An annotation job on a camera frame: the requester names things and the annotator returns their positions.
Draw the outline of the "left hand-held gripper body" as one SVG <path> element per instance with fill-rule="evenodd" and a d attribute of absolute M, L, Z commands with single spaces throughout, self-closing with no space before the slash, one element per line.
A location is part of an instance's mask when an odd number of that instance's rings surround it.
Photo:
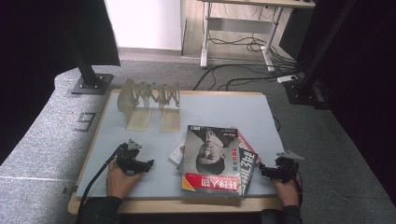
<path fill-rule="evenodd" d="M 132 139 L 128 143 L 119 145 L 116 151 L 116 163 L 121 170 L 127 175 L 134 175 L 143 168 L 143 161 L 136 159 L 141 146 Z"/>

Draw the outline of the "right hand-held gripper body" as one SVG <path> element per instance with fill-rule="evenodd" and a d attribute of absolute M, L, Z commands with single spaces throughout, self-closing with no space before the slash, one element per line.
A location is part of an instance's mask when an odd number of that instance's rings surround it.
<path fill-rule="evenodd" d="M 299 161 L 303 161 L 304 157 L 297 155 L 290 150 L 277 153 L 276 168 L 271 174 L 272 179 L 280 180 L 285 183 L 297 176 L 299 169 Z"/>

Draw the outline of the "dark blue magazine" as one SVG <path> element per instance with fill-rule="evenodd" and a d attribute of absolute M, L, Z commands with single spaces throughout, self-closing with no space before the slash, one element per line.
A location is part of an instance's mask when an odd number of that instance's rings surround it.
<path fill-rule="evenodd" d="M 253 171 L 255 169 L 258 155 L 255 152 L 244 148 L 239 148 L 240 152 L 240 177 L 241 177 L 241 197 L 248 196 Z"/>

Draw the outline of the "red brown magazine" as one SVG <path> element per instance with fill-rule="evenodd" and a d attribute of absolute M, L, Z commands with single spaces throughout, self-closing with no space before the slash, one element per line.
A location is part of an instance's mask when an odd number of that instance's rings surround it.
<path fill-rule="evenodd" d="M 238 149 L 233 153 L 233 160 L 242 165 L 255 167 L 261 161 L 247 139 L 237 130 Z"/>

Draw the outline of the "portrait magazine with red band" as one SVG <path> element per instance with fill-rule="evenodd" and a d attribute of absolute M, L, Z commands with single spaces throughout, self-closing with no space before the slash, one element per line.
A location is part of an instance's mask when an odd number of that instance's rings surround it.
<path fill-rule="evenodd" d="M 238 131 L 234 128 L 189 125 L 181 171 L 183 190 L 240 196 Z"/>

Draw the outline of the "beige expandable book rack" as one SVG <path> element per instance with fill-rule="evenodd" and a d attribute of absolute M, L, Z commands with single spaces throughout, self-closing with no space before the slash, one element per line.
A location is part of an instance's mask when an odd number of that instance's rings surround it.
<path fill-rule="evenodd" d="M 161 112 L 160 131 L 178 133 L 180 131 L 180 86 L 161 83 L 136 83 L 126 80 L 118 96 L 118 110 L 125 117 L 128 131 L 146 132 L 155 103 Z"/>

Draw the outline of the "person's right hand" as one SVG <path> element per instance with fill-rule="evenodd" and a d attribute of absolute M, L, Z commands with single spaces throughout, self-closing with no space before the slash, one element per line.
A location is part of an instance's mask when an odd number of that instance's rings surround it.
<path fill-rule="evenodd" d="M 281 182 L 275 179 L 276 192 L 283 206 L 297 206 L 300 204 L 297 186 L 293 180 Z"/>

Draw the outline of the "person's left hand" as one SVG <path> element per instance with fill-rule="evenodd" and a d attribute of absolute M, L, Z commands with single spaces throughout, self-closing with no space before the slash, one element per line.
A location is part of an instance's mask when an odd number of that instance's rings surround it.
<path fill-rule="evenodd" d="M 141 173 L 134 175 L 125 174 L 117 165 L 116 161 L 112 161 L 108 165 L 106 195 L 124 199 L 141 177 Z"/>

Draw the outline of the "wooden table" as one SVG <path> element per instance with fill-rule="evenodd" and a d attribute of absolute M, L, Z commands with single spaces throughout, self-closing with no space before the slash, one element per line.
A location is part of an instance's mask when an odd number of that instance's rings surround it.
<path fill-rule="evenodd" d="M 119 89 L 115 89 L 111 93 L 120 93 Z M 231 92 L 236 94 L 241 92 L 243 94 L 251 94 L 253 92 L 243 91 L 182 91 L 180 93 L 194 94 L 203 93 L 209 94 L 214 92 L 219 94 L 221 92 Z M 82 178 L 88 158 L 92 150 L 92 145 L 83 165 L 78 178 L 78 184 Z M 81 197 L 72 194 L 68 205 L 68 211 L 71 214 L 78 212 L 78 206 L 81 202 Z M 119 212 L 122 214 L 160 214 L 160 213 L 241 213 L 241 212 L 256 212 L 264 208 L 279 209 L 281 202 L 276 197 L 274 185 L 265 177 L 261 176 L 260 172 L 256 170 L 248 191 L 248 197 L 238 199 L 236 197 L 217 196 L 199 193 L 189 193 L 181 198 L 129 198 L 123 202 Z"/>

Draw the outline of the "light grey table mat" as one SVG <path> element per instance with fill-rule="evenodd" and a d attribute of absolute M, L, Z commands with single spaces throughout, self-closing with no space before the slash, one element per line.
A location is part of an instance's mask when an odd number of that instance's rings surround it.
<path fill-rule="evenodd" d="M 125 118 L 117 107 L 118 96 L 113 92 L 107 101 L 106 111 L 92 141 L 88 163 L 78 184 L 78 197 L 83 195 L 89 182 L 115 149 L 130 139 L 142 146 L 137 156 L 140 161 L 154 161 L 150 171 L 134 187 L 130 196 L 185 197 L 187 193 L 181 189 L 181 173 L 169 160 L 169 155 L 185 141 L 187 127 L 190 125 L 237 128 L 258 153 L 262 162 L 269 167 L 276 165 L 276 154 L 283 150 L 267 99 L 259 92 L 181 94 L 178 133 L 160 131 L 162 113 L 157 107 L 153 108 L 147 131 L 128 131 Z"/>

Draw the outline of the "black curtain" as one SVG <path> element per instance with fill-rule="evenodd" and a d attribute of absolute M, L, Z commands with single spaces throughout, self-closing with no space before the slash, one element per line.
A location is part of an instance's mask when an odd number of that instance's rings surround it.
<path fill-rule="evenodd" d="M 357 0 L 320 80 L 328 109 L 396 205 L 396 0 Z"/>
<path fill-rule="evenodd" d="M 0 164 L 78 57 L 120 63 L 105 0 L 0 0 Z"/>

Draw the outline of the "black metal stand with base plate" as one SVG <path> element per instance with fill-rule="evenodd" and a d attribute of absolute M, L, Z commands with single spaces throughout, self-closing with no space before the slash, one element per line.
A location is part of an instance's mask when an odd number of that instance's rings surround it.
<path fill-rule="evenodd" d="M 70 31 L 66 32 L 69 49 L 80 72 L 80 78 L 71 90 L 72 94 L 103 95 L 113 79 L 110 74 L 96 74 L 88 54 L 78 45 Z"/>

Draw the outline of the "white desk frame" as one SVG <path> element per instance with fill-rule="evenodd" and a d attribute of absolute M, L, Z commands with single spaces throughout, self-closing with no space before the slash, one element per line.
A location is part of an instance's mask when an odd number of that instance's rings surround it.
<path fill-rule="evenodd" d="M 210 31 L 224 31 L 237 33 L 253 33 L 269 35 L 266 43 L 261 47 L 262 57 L 265 66 L 270 73 L 275 71 L 269 52 L 275 37 L 276 29 L 284 7 L 289 8 L 314 8 L 313 0 L 199 0 L 204 3 L 205 12 L 203 18 L 204 37 L 201 50 L 200 65 L 202 68 L 207 67 L 208 38 Z M 233 4 L 240 6 L 259 6 L 273 7 L 275 16 L 271 21 L 252 21 L 241 19 L 217 18 L 211 16 L 211 7 L 213 4 Z"/>

